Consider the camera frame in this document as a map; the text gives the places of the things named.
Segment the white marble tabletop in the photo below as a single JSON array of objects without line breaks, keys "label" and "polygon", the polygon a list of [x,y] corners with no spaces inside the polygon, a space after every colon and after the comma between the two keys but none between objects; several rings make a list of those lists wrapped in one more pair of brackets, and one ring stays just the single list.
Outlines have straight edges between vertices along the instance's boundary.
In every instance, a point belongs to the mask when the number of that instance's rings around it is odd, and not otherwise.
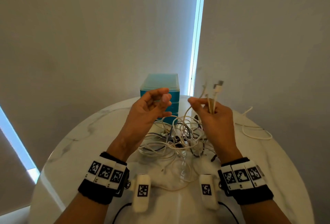
[{"label": "white marble tabletop", "polygon": [[[180,96],[179,116],[189,107],[187,96]],[[47,160],[33,193],[30,208],[30,224],[53,223],[69,205],[85,176],[92,159],[106,150],[119,133],[131,105],[138,99],[108,106],[91,115],[76,126],[55,148]],[[251,120],[234,111],[234,121],[255,125]],[[250,135],[264,137],[263,131],[245,130]],[[274,193],[274,200],[293,224],[314,223],[311,202],[297,169],[284,150],[274,140],[256,140],[245,136],[241,126],[235,125],[237,146],[243,155],[259,165]],[[200,174],[217,175],[220,162],[211,163],[213,154],[206,152],[202,158],[192,160]],[[127,161],[130,179],[136,174],[149,174],[152,188],[149,209],[142,214],[132,212],[130,207],[122,210],[116,223],[235,223],[225,208],[217,211],[205,209],[201,203],[198,180],[188,184],[164,169],[166,161],[142,156],[137,151]],[[175,163],[181,174],[186,167]],[[167,191],[161,187],[177,191]],[[220,200],[234,212],[240,223],[245,223],[241,210],[232,197],[220,192]],[[132,201],[132,192],[125,190],[121,198],[114,198],[109,206],[105,223],[112,223],[114,215],[124,204]]]}]

